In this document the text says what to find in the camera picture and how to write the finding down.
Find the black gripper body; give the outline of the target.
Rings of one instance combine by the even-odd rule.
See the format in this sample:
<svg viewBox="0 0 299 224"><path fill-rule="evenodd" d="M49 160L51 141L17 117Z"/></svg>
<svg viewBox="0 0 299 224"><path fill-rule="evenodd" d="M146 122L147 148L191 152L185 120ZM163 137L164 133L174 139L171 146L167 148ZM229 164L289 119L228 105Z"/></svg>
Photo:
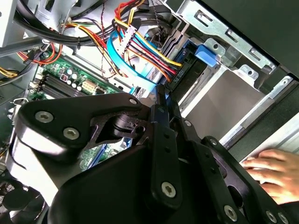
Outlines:
<svg viewBox="0 0 299 224"><path fill-rule="evenodd" d="M50 224L222 224L197 168L179 161L182 204L150 199L152 153L133 147L68 180L48 213Z"/></svg>

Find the person's right hand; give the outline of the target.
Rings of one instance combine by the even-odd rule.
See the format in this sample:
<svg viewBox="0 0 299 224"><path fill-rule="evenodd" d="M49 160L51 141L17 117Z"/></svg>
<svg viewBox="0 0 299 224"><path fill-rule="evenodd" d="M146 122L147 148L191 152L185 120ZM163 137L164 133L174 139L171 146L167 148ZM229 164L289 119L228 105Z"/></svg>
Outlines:
<svg viewBox="0 0 299 224"><path fill-rule="evenodd" d="M260 183L277 204L299 200L299 156L278 149L267 149L249 157L241 165Z"/></svg>

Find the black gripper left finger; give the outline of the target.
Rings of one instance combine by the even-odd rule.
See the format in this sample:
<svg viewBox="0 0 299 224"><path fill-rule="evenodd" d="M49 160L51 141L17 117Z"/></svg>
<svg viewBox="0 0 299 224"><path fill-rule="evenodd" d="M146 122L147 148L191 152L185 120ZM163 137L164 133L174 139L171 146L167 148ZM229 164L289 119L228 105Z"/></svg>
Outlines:
<svg viewBox="0 0 299 224"><path fill-rule="evenodd" d="M16 114L10 172L41 193L48 205L61 186L80 173L80 155L126 137L149 150L152 193L161 194L159 168L176 164L176 134L170 128L171 98L154 88L156 102L142 104L122 92L31 101Z"/></svg>

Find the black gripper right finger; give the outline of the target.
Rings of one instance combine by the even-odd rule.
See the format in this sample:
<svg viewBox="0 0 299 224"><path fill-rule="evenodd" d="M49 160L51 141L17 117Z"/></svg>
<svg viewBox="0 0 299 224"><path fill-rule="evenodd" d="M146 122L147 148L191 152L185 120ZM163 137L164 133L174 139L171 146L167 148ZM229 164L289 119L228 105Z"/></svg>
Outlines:
<svg viewBox="0 0 299 224"><path fill-rule="evenodd" d="M299 204L278 205L213 137L198 137L167 98L176 133L183 202L172 224L296 224Z"/></svg>

